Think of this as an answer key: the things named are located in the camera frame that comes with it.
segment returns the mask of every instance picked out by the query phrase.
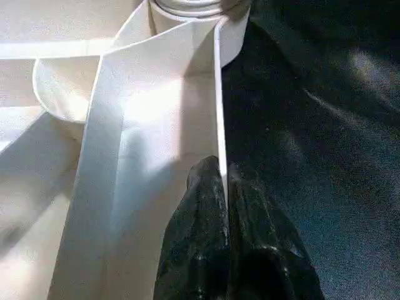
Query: black fabric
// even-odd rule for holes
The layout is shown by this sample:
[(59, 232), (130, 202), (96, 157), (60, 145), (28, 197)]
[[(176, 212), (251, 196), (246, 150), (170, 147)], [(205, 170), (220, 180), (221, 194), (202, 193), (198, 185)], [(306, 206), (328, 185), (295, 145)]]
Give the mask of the black fabric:
[(229, 161), (258, 172), (326, 299), (400, 299), (398, 2), (256, 1), (222, 70)]

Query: white surface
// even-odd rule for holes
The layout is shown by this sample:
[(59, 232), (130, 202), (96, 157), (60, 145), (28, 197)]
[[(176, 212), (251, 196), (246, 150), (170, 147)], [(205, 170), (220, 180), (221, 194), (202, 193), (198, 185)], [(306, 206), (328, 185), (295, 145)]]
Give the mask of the white surface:
[(54, 265), (71, 197), (74, 171), (67, 173), (43, 199), (47, 205), (16, 241), (1, 244), (0, 299), (44, 300)]
[[(116, 7), (139, 2), (45, 0), (26, 22), (0, 29), (6, 45), (0, 58), (48, 56), (37, 61), (35, 80), (32, 60), (0, 61), (0, 106), (15, 106), (21, 128), (27, 126), (0, 154), (0, 271), (20, 269), (0, 285), (0, 295), (6, 290), (10, 299), (36, 300), (47, 293), (66, 199), (43, 199), (78, 156), (71, 136), (81, 139), (88, 100), (50, 300), (151, 299), (163, 232), (188, 169), (217, 155), (226, 175), (220, 68), (239, 52), (247, 16), (235, 8), (195, 20), (144, 2), (113, 39), (133, 10), (115, 14)], [(0, 16), (18, 17), (16, 10), (29, 5), (5, 4)], [(93, 27), (99, 20), (107, 22)], [(104, 52), (109, 43), (114, 46)], [(75, 57), (89, 53), (100, 57)], [(57, 120), (31, 116), (37, 101), (29, 81)], [(17, 280), (26, 284), (15, 289)]]
[[(21, 110), (37, 108), (1, 109), (20, 116)], [(15, 125), (24, 127), (20, 121)], [(39, 113), (27, 123), (0, 152), (1, 300), (46, 298), (74, 180), (73, 173), (65, 174), (79, 152), (49, 114)]]
[(3, 1), (0, 10), (0, 58), (99, 54), (140, 2)]
[(208, 155), (226, 159), (214, 25), (189, 22), (104, 56), (49, 299), (152, 298), (188, 169)]
[(42, 113), (40, 106), (0, 107), (0, 153)]
[(166, 11), (177, 16), (205, 18), (221, 14), (240, 0), (156, 0)]
[(99, 58), (38, 59), (34, 67), (33, 87), (42, 107), (59, 119), (83, 123)]

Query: white plastic panel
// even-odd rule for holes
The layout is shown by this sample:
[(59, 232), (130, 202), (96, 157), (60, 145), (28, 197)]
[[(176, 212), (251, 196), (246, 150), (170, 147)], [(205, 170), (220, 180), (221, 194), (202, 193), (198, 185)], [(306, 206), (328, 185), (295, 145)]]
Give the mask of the white plastic panel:
[(189, 168), (208, 155), (225, 160), (214, 25), (186, 23), (105, 55), (49, 299), (152, 298)]

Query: white plastic divider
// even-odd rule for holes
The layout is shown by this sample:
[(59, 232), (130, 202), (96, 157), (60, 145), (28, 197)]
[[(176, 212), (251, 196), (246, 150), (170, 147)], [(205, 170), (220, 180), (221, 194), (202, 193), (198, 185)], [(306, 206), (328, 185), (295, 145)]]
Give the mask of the white plastic divider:
[(186, 22), (101, 59), (49, 300), (152, 299), (189, 168), (219, 156), (226, 183), (219, 42), (229, 20)]

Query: white plastic compartment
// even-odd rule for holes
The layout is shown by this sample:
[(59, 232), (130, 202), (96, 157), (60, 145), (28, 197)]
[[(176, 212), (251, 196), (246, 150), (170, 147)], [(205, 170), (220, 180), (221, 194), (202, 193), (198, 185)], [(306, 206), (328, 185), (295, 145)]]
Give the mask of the white plastic compartment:
[(152, 299), (189, 168), (216, 155), (226, 174), (219, 35), (229, 23), (216, 22), (103, 57), (48, 299)]

